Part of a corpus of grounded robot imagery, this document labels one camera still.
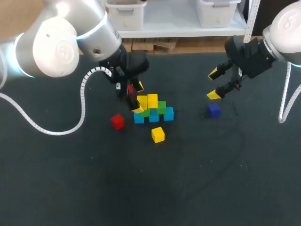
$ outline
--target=yellow block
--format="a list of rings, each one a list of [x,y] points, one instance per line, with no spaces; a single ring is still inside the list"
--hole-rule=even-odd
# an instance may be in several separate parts
[[[137,114],[144,112],[143,108],[140,106],[139,108],[132,110],[132,112],[135,112]]]
[[[143,110],[147,110],[147,96],[137,96],[137,100]]]
[[[212,75],[215,72],[217,72],[217,67],[210,73],[210,75]]]
[[[221,99],[219,95],[216,94],[215,90],[207,94],[207,97],[209,97],[211,100]]]
[[[165,133],[161,127],[152,129],[151,136],[155,143],[159,143],[165,140]]]
[[[158,94],[147,95],[147,107],[149,109],[157,109],[158,108]]]

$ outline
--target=cyan block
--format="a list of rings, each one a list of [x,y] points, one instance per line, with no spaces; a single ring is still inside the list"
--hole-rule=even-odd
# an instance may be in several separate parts
[[[144,118],[139,113],[134,113],[135,124],[144,124]]]
[[[166,114],[164,115],[164,121],[173,121],[174,120],[174,109],[173,107],[166,108]]]
[[[221,108],[216,103],[210,104],[208,105],[208,114],[210,118],[217,118],[221,115]]]
[[[157,114],[156,109],[151,109],[150,110],[150,122],[159,122],[159,115]]]

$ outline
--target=white cable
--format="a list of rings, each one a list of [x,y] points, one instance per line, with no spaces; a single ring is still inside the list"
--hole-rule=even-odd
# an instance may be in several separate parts
[[[52,136],[63,136],[63,135],[68,135],[71,134],[75,131],[77,131],[81,125],[83,124],[84,120],[85,120],[85,116],[86,116],[86,101],[85,101],[85,87],[86,87],[86,83],[87,80],[90,78],[90,76],[92,74],[94,74],[95,72],[104,72],[106,73],[108,76],[112,76],[112,73],[109,69],[105,68],[105,67],[96,67],[93,68],[91,71],[89,71],[80,86],[80,100],[81,100],[81,117],[80,120],[78,122],[78,124],[68,130],[68,131],[64,131],[64,132],[52,132],[46,129],[43,129],[42,127],[38,126],[26,113],[25,111],[20,107],[20,105],[18,105],[12,98],[8,97],[7,95],[0,93],[0,98],[3,98],[5,100],[7,100],[8,102],[11,103],[12,106],[14,106],[20,113],[21,115],[38,131],[40,131],[41,133],[45,133],[47,135],[52,135]]]
[[[291,69],[292,69],[292,64],[290,62],[287,63],[287,72],[286,72],[286,80],[285,80],[285,86],[284,86],[284,91],[283,91],[283,96],[282,96],[282,101],[281,101],[281,106],[280,106],[280,111],[279,111],[279,117],[278,120],[280,123],[284,123],[286,121],[286,118],[295,102],[297,99],[298,95],[301,92],[301,84],[300,86],[296,89],[294,94],[292,95],[290,101],[288,102],[286,109],[284,111],[284,105],[285,105],[285,99],[286,99],[286,94],[287,94],[287,88],[288,88],[288,83],[290,80],[290,75],[291,75]]]

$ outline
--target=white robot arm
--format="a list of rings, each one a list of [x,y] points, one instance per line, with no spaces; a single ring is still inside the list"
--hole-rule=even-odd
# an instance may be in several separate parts
[[[44,9],[23,34],[0,42],[4,80],[19,76],[63,77],[79,62],[79,48],[94,61],[117,52],[121,37],[98,0],[43,0]]]
[[[271,26],[263,32],[264,39],[244,43],[238,36],[225,42],[228,61],[218,65],[209,78],[217,79],[233,67],[233,76],[226,85],[208,94],[210,99],[224,98],[233,89],[240,90],[243,76],[251,79],[272,67],[276,60],[301,67],[301,2],[283,9]]]
[[[10,80],[20,77],[64,77],[75,71],[79,63],[79,48],[99,67],[83,78],[80,86],[81,119],[77,126],[65,132],[41,128],[10,97],[0,93],[38,131],[54,136],[73,133],[85,118],[85,86],[89,77],[104,72],[116,93],[125,99],[131,111],[143,109],[133,88],[143,90],[138,75],[149,67],[144,52],[128,53],[114,29],[108,14],[98,0],[43,0],[44,9],[25,33],[0,41],[0,89]]]
[[[301,2],[283,9],[263,31],[264,42],[277,60],[301,67]]]

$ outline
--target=black table surface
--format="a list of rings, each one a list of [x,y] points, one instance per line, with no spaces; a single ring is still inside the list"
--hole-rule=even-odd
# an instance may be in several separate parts
[[[245,80],[216,101],[224,84],[208,74],[225,54],[149,56],[144,94],[174,107],[172,122],[135,125],[126,104],[101,73],[87,85],[87,117],[72,135],[32,128],[0,100],[1,226],[299,226],[301,224],[301,104],[277,121],[286,65]],[[79,87],[96,66],[82,57],[73,76],[20,79],[2,92],[40,126],[62,131],[80,117]],[[301,83],[293,70],[290,97]],[[110,117],[126,120],[115,131]],[[154,144],[151,129],[166,140]]]

